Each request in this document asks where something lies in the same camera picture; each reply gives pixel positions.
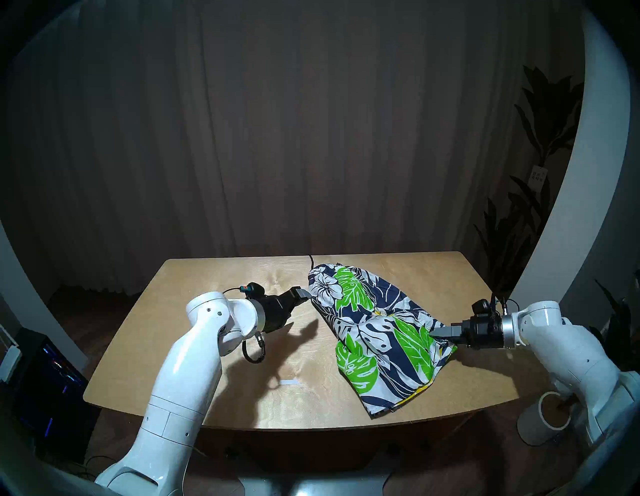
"curtain fold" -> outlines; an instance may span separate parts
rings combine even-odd
[[[7,73],[5,187],[28,200],[2,215],[91,289],[140,291],[176,257],[473,260],[486,197],[533,160],[513,104],[522,65],[548,64],[551,17],[524,0],[87,0]]]

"blue light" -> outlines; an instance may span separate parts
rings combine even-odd
[[[47,430],[44,431],[44,437],[47,437],[49,435],[49,429],[51,429],[51,422],[53,422],[53,417],[49,419],[49,425],[47,426]]]

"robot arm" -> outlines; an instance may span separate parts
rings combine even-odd
[[[531,348],[557,391],[579,398],[589,444],[640,397],[638,375],[620,373],[598,339],[563,317],[555,301],[539,301],[522,311],[500,315],[486,300],[480,300],[472,311],[469,320],[434,329],[431,336],[473,348]]]
[[[187,304],[191,330],[164,360],[136,441],[96,478],[97,484],[123,496],[182,494],[193,444],[222,375],[220,356],[254,335],[282,327],[293,308],[309,297],[299,287],[265,296],[256,283],[241,291],[246,300],[208,292]]]

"floral pattern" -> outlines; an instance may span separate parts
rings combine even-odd
[[[314,283],[309,285],[309,293],[323,307],[332,307],[335,300],[342,300],[342,286],[338,280],[322,272],[315,275]]]
[[[429,387],[456,351],[429,335],[444,324],[364,269],[318,265],[309,272],[309,293],[338,338],[338,368],[370,415],[393,410]]]

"white cylinder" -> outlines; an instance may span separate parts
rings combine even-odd
[[[568,417],[564,426],[554,427],[545,420],[542,416],[542,402],[549,395],[560,396],[556,391],[546,392],[518,417],[518,434],[530,446],[540,446],[549,441],[558,432],[566,429],[571,421],[571,417]]]

